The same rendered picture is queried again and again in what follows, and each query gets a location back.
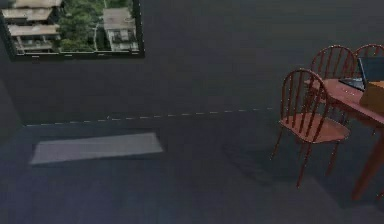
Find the black open laptop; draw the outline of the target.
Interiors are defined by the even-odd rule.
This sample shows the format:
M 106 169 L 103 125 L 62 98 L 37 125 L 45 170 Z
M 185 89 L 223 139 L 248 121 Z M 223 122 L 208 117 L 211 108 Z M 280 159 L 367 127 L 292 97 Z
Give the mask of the black open laptop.
M 357 65 L 360 72 L 359 78 L 343 78 L 339 82 L 354 89 L 365 91 L 369 82 L 384 81 L 384 56 L 359 57 Z

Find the red wooden dining table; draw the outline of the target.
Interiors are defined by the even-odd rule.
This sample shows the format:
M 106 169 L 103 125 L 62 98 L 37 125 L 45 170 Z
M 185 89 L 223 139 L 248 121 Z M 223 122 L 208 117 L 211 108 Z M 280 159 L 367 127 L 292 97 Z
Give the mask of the red wooden dining table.
M 363 124 L 380 130 L 379 139 L 371 150 L 351 193 L 353 200 L 359 200 L 378 170 L 384 166 L 384 113 L 377 113 L 362 106 L 359 103 L 363 96 L 362 91 L 344 85 L 337 79 L 326 79 L 323 83 L 332 106 L 346 112 Z

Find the red wooden spindle chair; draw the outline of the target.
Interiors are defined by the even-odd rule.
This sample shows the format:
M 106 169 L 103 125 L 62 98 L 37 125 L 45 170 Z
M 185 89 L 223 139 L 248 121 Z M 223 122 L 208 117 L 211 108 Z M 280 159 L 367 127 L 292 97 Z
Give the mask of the red wooden spindle chair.
M 278 121 L 280 132 L 270 159 L 277 154 L 284 131 L 289 131 L 299 140 L 299 153 L 305 152 L 305 157 L 296 182 L 297 188 L 301 186 L 312 146 L 322 143 L 335 144 L 328 165 L 328 171 L 331 171 L 338 144 L 349 136 L 347 127 L 328 116 L 331 105 L 332 100 L 324 80 L 317 73 L 299 68 L 290 71 L 284 78 Z
M 353 52 L 342 45 L 331 45 L 320 50 L 312 59 L 310 70 L 322 79 L 351 78 L 356 58 Z
M 366 44 L 354 51 L 354 56 L 358 57 L 379 57 L 384 56 L 384 46 L 381 44 Z

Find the tan cardboard box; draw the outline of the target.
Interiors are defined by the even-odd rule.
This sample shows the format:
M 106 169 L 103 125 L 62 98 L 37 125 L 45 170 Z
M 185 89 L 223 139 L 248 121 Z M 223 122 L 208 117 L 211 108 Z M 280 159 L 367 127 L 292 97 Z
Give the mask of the tan cardboard box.
M 359 104 L 371 111 L 384 114 L 384 81 L 368 82 Z

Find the black framed window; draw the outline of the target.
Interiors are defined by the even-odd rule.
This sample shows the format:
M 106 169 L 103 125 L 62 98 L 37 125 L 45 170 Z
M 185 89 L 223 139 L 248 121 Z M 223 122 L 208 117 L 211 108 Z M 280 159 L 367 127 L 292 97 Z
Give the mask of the black framed window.
M 139 0 L 7 0 L 0 38 L 13 61 L 145 56 Z

